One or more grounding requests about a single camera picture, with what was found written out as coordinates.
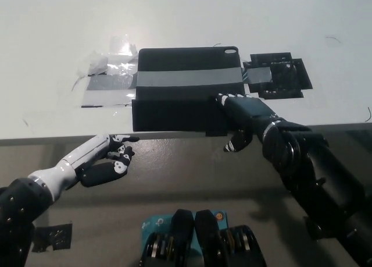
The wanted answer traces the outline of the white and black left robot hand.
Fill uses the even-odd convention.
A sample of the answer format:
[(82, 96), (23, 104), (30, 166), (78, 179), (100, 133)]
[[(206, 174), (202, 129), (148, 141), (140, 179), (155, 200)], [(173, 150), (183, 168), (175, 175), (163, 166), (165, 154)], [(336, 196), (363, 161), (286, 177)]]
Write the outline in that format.
[(129, 135), (98, 135), (64, 156), (54, 167), (37, 170), (29, 179), (47, 189), (56, 202), (61, 194), (77, 183), (94, 187), (124, 177), (134, 151), (126, 142), (137, 142)]

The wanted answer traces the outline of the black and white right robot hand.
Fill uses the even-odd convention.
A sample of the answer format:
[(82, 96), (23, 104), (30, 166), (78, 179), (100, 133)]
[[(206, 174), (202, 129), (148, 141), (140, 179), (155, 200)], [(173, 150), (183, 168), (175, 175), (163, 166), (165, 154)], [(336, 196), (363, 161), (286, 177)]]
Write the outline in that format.
[(263, 141), (268, 129), (284, 120), (261, 99), (250, 95), (219, 93), (216, 101), (237, 128), (230, 141), (224, 146), (224, 152), (243, 150), (251, 143), (253, 136)]

